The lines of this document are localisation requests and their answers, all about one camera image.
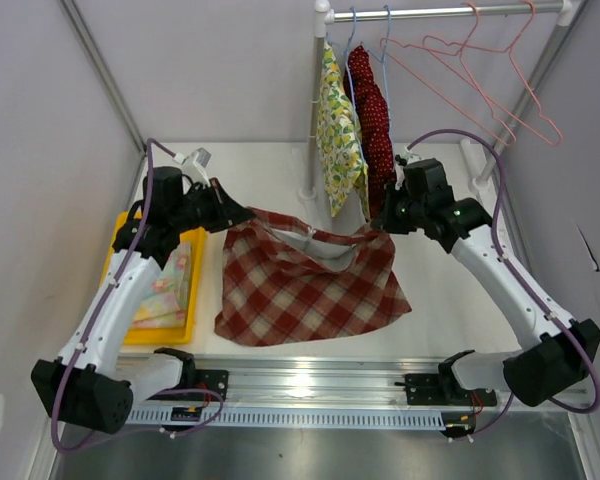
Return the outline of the red plaid skirt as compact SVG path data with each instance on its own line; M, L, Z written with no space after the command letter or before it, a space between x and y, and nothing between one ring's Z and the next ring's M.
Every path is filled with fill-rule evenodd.
M257 210L223 245L216 335L246 347L330 340L387 327L411 311L393 272L390 236L351 235Z

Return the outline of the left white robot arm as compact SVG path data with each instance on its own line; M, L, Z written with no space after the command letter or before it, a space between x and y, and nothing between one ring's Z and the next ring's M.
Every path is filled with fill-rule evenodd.
M177 167L152 167L112 243L109 268L83 320L53 360L39 360L33 386L52 424L115 434L132 409L153 397L205 397L192 355L159 348L137 372L115 378L120 348L144 296L158 279L182 234L225 231L254 218L212 178L183 186Z

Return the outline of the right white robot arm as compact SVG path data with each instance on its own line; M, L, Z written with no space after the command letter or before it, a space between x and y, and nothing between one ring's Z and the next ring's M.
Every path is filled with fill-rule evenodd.
M457 200L442 163L398 158L396 184L388 185L372 225L390 234L421 230L480 283L509 323L519 350L459 352L440 363L438 395L459 403L472 390L508 391L529 407L556 402L558 394L591 371L600 328L577 321L499 243L494 220L474 198Z

